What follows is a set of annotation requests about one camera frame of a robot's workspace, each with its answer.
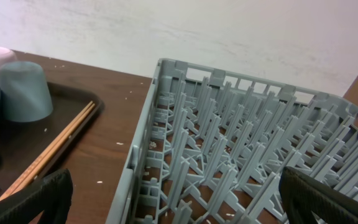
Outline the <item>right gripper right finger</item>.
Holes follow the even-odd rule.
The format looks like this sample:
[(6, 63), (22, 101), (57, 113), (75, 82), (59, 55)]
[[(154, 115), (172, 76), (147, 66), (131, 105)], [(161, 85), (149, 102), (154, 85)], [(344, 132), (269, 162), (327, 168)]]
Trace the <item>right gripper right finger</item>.
[(293, 167), (284, 167), (279, 183), (290, 224), (358, 223), (358, 202)]

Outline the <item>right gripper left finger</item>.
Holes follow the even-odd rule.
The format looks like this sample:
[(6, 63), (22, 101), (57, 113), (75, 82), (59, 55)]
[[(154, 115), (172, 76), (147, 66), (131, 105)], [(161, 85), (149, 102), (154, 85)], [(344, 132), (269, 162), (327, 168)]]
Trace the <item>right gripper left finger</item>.
[(72, 195), (70, 171), (57, 170), (0, 201), (0, 223), (65, 223)]

